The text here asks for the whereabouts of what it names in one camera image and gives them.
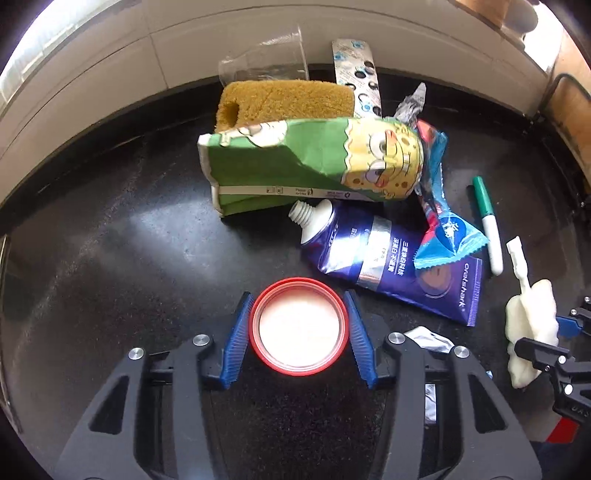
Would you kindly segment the red jar lid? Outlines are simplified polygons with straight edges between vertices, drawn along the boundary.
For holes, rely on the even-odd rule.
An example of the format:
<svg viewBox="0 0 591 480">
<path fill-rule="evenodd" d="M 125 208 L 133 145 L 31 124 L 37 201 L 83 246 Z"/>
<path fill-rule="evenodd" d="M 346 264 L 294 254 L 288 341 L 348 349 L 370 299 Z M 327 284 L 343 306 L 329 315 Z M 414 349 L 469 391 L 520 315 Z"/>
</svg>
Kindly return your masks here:
<svg viewBox="0 0 591 480">
<path fill-rule="evenodd" d="M 291 277 L 254 300 L 249 341 L 256 356 L 280 374 L 305 377 L 327 370 L 349 341 L 349 314 L 324 283 Z"/>
</svg>

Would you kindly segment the crumpled foil scrap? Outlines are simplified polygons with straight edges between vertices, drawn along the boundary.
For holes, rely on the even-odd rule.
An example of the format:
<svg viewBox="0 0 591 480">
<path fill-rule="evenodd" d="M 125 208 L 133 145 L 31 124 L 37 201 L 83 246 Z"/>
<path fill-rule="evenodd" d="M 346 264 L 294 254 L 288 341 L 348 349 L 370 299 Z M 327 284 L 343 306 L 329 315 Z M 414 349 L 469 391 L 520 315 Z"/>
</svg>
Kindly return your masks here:
<svg viewBox="0 0 591 480">
<path fill-rule="evenodd" d="M 455 344 L 450 339 L 432 332 L 425 326 L 418 326 L 408 330 L 405 335 L 421 348 L 432 352 L 449 354 L 455 347 Z"/>
</svg>

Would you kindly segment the blue toothpaste tube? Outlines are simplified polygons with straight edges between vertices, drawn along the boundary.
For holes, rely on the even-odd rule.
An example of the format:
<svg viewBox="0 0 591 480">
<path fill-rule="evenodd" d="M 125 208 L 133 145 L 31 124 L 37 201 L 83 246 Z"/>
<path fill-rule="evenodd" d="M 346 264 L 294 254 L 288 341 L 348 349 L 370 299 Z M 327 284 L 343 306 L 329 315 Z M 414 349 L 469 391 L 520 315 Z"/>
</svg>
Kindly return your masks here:
<svg viewBox="0 0 591 480">
<path fill-rule="evenodd" d="M 419 270 L 422 235 L 344 202 L 297 201 L 288 215 L 301 227 L 301 248 L 318 271 L 396 298 L 462 325 L 476 325 L 482 260 Z"/>
</svg>

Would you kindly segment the green white marker pen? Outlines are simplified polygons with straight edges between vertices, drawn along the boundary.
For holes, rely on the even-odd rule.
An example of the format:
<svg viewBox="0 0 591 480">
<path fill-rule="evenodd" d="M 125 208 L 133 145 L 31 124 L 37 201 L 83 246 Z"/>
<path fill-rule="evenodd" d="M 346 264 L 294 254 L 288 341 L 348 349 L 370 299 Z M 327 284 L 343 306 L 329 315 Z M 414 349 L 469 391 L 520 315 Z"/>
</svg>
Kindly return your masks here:
<svg viewBox="0 0 591 480">
<path fill-rule="evenodd" d="M 491 272 L 494 276 L 500 276 L 504 271 L 504 261 L 501 246 L 499 228 L 494 213 L 492 201 L 481 176 L 473 178 L 473 187 L 478 204 L 484 233 L 488 238 L 488 253 Z"/>
</svg>

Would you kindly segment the blue red snack wrapper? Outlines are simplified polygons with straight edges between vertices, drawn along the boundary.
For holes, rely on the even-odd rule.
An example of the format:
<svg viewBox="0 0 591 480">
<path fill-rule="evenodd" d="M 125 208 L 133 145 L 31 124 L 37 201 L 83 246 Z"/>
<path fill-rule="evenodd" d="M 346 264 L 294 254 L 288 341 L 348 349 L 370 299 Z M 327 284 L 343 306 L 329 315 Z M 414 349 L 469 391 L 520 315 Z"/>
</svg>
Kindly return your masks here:
<svg viewBox="0 0 591 480">
<path fill-rule="evenodd" d="M 424 167 L 415 192 L 428 230 L 415 254 L 414 266 L 424 270 L 458 262 L 485 247 L 489 240 L 478 228 L 455 214 L 446 199 L 443 158 L 447 135 L 423 120 L 417 122 L 417 131 L 424 149 Z"/>
</svg>

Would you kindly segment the green SpongeBob carton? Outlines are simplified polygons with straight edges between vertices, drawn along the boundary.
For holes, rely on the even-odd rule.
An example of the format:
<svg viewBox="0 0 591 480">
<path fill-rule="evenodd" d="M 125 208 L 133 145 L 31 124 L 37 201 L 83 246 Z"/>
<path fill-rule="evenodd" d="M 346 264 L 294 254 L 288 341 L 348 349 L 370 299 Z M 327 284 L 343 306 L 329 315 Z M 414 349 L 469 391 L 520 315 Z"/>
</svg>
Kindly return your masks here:
<svg viewBox="0 0 591 480">
<path fill-rule="evenodd" d="M 403 200 L 425 160 L 418 132 L 394 118 L 273 121 L 204 134 L 197 146 L 222 216 L 298 198 Z"/>
</svg>

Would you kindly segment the silver foil wrapper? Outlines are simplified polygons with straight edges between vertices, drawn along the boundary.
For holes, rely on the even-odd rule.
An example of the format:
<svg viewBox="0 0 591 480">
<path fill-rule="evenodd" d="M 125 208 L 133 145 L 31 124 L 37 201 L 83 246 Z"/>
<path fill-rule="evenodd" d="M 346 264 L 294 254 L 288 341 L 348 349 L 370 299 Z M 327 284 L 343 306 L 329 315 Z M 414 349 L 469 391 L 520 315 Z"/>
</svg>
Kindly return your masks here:
<svg viewBox="0 0 591 480">
<path fill-rule="evenodd" d="M 398 105 L 396 112 L 394 112 L 394 119 L 415 128 L 418 117 L 424 109 L 426 95 L 427 86 L 425 83 L 421 83 L 411 95 Z"/>
</svg>

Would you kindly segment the brown sponge block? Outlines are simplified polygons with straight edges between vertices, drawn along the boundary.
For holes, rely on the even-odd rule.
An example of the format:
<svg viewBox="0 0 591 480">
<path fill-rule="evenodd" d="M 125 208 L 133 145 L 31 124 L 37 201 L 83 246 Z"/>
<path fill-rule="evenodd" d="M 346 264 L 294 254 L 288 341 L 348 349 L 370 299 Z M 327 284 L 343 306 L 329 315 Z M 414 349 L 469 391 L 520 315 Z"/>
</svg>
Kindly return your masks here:
<svg viewBox="0 0 591 480">
<path fill-rule="evenodd" d="M 216 112 L 215 132 L 291 119 L 353 117 L 348 86 L 308 80 L 236 81 L 226 86 Z"/>
</svg>

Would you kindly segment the silver patterned blister strip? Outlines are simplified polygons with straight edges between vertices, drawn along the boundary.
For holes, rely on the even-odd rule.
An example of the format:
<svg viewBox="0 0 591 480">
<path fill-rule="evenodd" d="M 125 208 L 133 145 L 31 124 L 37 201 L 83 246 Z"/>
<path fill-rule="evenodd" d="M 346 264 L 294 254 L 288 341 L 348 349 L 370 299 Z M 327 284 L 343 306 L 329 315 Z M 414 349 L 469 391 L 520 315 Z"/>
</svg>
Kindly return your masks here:
<svg viewBox="0 0 591 480">
<path fill-rule="evenodd" d="M 382 102 L 376 65 L 367 42 L 355 39 L 332 41 L 335 80 L 353 91 L 356 118 L 381 118 Z"/>
</svg>

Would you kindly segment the clear plastic cup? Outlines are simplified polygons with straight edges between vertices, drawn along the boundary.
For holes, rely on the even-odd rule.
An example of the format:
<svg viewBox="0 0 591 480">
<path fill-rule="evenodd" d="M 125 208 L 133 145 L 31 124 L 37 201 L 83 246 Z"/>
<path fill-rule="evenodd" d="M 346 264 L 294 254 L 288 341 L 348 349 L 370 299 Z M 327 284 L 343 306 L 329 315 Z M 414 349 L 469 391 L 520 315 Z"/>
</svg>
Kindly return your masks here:
<svg viewBox="0 0 591 480">
<path fill-rule="evenodd" d="M 300 26 L 220 60 L 218 78 L 223 86 L 237 81 L 310 79 Z"/>
</svg>

